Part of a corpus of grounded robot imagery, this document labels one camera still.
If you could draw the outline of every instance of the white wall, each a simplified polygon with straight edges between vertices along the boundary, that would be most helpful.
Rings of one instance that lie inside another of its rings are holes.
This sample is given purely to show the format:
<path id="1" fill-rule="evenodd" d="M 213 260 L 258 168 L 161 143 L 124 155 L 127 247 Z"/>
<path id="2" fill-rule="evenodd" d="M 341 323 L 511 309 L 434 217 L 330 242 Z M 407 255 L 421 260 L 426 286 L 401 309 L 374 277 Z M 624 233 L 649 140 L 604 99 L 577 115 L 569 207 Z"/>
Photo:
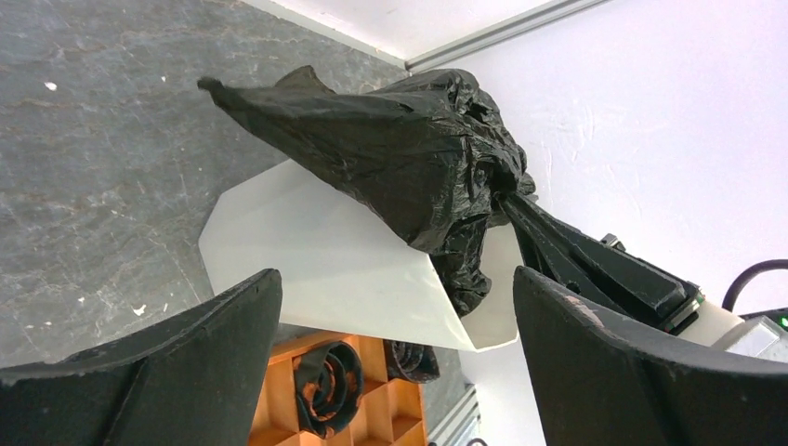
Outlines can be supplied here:
<path id="1" fill-rule="evenodd" d="M 407 60 L 550 0 L 273 1 L 391 56 Z"/>
<path id="2" fill-rule="evenodd" d="M 613 0 L 452 66 L 498 101 L 555 216 L 716 303 L 788 257 L 788 2 Z M 786 284 L 756 279 L 736 311 L 788 307 Z M 544 444 L 521 347 L 462 361 L 484 438 Z"/>

